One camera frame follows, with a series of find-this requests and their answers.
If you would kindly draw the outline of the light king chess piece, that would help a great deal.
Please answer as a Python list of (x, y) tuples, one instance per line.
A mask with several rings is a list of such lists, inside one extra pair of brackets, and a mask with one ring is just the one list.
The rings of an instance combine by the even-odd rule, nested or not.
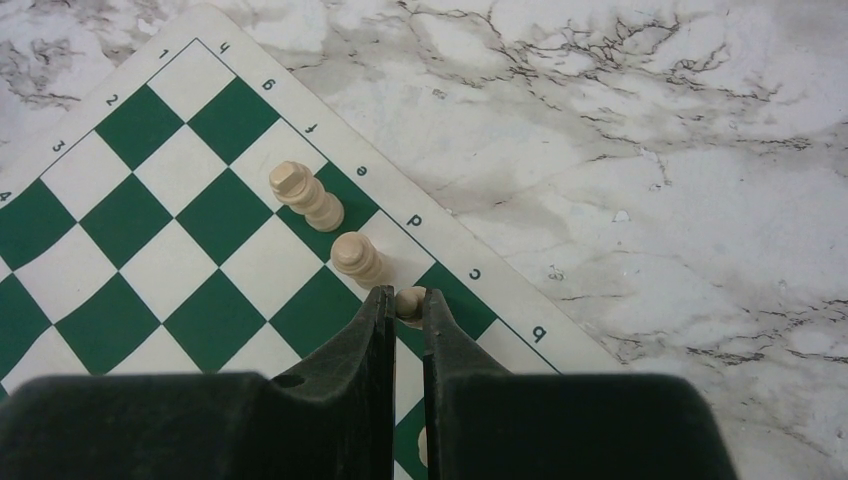
[(330, 261), (338, 272), (362, 288), (391, 283), (392, 270), (388, 261), (362, 233), (346, 232), (336, 238), (331, 246)]

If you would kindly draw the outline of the light knight chess piece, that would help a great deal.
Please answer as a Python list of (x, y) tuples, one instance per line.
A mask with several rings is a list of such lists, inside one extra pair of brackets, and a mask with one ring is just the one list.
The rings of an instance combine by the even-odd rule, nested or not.
[(427, 429), (422, 428), (417, 437), (417, 448), (418, 448), (418, 458), (420, 463), (427, 468), (428, 467), (428, 441), (427, 441)]

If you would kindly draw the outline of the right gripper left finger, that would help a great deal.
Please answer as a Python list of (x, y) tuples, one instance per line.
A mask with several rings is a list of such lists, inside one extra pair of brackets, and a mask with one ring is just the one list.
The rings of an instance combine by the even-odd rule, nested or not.
[(1, 406), (5, 479), (390, 479), (393, 289), (283, 373), (46, 376)]

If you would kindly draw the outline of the light bishop chess piece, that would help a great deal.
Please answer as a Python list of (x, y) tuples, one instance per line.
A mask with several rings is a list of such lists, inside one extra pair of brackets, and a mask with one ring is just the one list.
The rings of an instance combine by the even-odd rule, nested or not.
[(422, 330), (425, 296), (426, 288), (423, 286), (400, 290), (395, 296), (396, 318), (410, 328)]

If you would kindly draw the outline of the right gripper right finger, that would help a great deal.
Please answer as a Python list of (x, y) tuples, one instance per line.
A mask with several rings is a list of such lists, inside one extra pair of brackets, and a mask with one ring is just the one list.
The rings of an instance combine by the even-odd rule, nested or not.
[(437, 289), (423, 305), (432, 479), (733, 479), (712, 411), (665, 374), (515, 374), (456, 323)]

